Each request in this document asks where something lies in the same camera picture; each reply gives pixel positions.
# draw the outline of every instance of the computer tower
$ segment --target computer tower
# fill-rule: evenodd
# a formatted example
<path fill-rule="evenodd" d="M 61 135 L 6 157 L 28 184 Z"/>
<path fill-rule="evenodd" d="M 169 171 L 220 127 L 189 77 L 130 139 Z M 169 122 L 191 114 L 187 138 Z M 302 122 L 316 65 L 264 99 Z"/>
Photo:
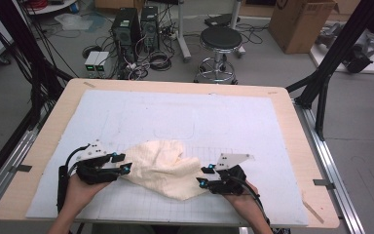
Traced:
<path fill-rule="evenodd" d="M 141 12 L 141 30 L 144 37 L 144 51 L 152 52 L 160 49 L 159 9 L 155 6 L 144 6 Z"/>
<path fill-rule="evenodd" d="M 141 30 L 139 27 L 136 8 L 120 8 L 111 26 L 113 39 L 117 47 L 119 58 L 125 56 L 128 62 L 138 60 L 141 46 Z"/>

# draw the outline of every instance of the stool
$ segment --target stool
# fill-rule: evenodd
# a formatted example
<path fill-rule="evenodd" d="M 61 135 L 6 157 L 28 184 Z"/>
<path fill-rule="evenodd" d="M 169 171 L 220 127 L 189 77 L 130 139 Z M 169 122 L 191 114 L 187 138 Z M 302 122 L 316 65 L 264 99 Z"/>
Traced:
<path fill-rule="evenodd" d="M 242 40 L 240 33 L 230 27 L 213 26 L 205 29 L 200 35 L 200 43 L 207 50 L 214 52 L 215 56 L 203 60 L 194 82 L 199 83 L 199 77 L 217 83 L 232 79 L 231 84 L 237 85 L 235 68 L 227 61 L 226 54 L 238 50 Z"/>

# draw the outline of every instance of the hand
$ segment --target hand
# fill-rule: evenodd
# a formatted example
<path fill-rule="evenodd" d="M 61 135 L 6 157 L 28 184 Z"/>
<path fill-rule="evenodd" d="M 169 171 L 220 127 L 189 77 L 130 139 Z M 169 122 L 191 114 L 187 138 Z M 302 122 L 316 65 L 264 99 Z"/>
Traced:
<path fill-rule="evenodd" d="M 68 181 L 65 202 L 56 221 L 48 234 L 68 233 L 75 216 L 93 199 L 95 194 L 106 187 L 109 182 L 89 185 L 83 182 L 78 175 L 73 175 Z"/>
<path fill-rule="evenodd" d="M 256 194 L 259 194 L 258 189 L 253 184 L 249 183 L 248 181 L 246 181 L 246 183 Z M 232 206 L 235 208 L 236 212 L 250 224 L 255 234 L 272 233 L 272 230 L 264 219 L 259 206 L 257 206 L 253 197 L 247 192 L 247 190 L 245 190 L 240 196 L 223 195 L 223 197 L 226 198 L 227 201 L 229 201 L 230 204 L 232 204 Z"/>
<path fill-rule="evenodd" d="M 78 175 L 74 174 L 68 182 L 68 189 L 64 202 L 64 209 L 77 214 L 93 199 L 96 193 L 106 187 L 110 182 L 87 184 Z"/>

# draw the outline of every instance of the table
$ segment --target table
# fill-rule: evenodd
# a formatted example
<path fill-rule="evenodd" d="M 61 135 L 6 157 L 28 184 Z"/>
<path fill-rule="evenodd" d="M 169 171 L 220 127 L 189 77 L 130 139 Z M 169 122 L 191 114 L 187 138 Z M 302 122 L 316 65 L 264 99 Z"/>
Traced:
<path fill-rule="evenodd" d="M 25 214 L 35 194 L 40 175 L 53 155 L 82 94 L 89 89 L 175 94 L 214 93 L 270 98 L 300 186 L 309 217 L 309 227 L 335 228 L 339 225 L 338 216 L 326 188 L 315 186 L 313 183 L 313 179 L 322 179 L 322 177 L 291 99 L 284 88 L 92 79 L 74 79 L 69 82 L 22 162 L 24 165 L 32 166 L 32 169 L 29 173 L 17 172 L 1 199 L 0 220 L 27 220 Z"/>

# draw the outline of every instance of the forearm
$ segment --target forearm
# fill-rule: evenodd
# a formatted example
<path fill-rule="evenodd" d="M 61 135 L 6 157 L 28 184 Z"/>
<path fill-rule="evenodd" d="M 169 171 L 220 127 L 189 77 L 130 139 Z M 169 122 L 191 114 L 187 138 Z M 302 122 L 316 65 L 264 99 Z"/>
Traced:
<path fill-rule="evenodd" d="M 251 229 L 254 234 L 272 234 L 270 226 L 267 224 L 260 210 L 256 210 L 251 218 L 248 219 Z"/>
<path fill-rule="evenodd" d="M 68 234 L 75 216 L 78 215 L 78 213 L 79 212 L 62 209 L 48 231 L 48 234 Z"/>

